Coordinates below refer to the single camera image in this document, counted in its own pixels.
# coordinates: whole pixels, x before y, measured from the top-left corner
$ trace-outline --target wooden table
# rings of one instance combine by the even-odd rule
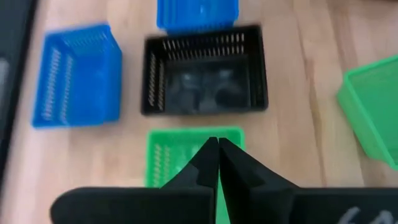
[[[398,2],[241,0],[238,24],[261,23],[269,108],[263,113],[146,118],[139,112],[142,50],[156,0],[41,0],[12,140],[1,223],[50,223],[74,187],[140,186],[152,128],[237,125],[248,153],[300,186],[396,186],[398,172],[368,159],[336,102],[343,72],[398,53]],[[44,32],[108,21],[122,48],[120,122],[97,128],[30,126]]]

